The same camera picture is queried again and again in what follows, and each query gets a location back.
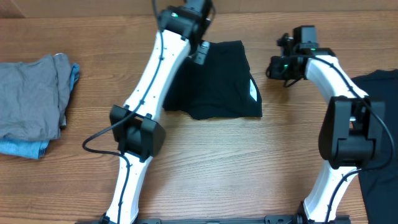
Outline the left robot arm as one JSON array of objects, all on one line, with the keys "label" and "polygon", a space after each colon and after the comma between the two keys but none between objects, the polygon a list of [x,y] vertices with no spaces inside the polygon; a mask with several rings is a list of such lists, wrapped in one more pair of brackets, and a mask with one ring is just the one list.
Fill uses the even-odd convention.
[{"label": "left robot arm", "polygon": [[118,143],[119,174],[113,200],[102,223],[134,223],[139,196],[153,158],[165,139],[160,114],[165,97],[183,61],[202,64],[209,43],[202,37],[215,15],[211,0],[185,1],[155,12],[157,33],[146,68],[123,106],[109,115]]}]

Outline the black shorts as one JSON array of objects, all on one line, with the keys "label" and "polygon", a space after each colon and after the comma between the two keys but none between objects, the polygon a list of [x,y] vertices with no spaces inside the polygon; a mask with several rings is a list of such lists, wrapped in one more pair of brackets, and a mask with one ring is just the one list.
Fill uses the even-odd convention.
[{"label": "black shorts", "polygon": [[163,103],[193,119],[261,118],[262,98],[240,40],[211,43],[204,64],[187,58]]}]

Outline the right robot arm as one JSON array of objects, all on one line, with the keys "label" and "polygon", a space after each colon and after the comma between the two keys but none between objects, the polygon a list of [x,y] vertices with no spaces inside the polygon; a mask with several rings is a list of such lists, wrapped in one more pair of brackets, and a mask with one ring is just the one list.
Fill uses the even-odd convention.
[{"label": "right robot arm", "polygon": [[268,215],[265,223],[350,223],[336,214],[352,180],[368,170],[381,150],[385,103],[370,97],[343,71],[332,49],[321,48],[315,26],[300,26],[277,40],[280,56],[273,56],[266,76],[288,88],[310,80],[328,108],[318,136],[323,159],[315,185],[295,215]]}]

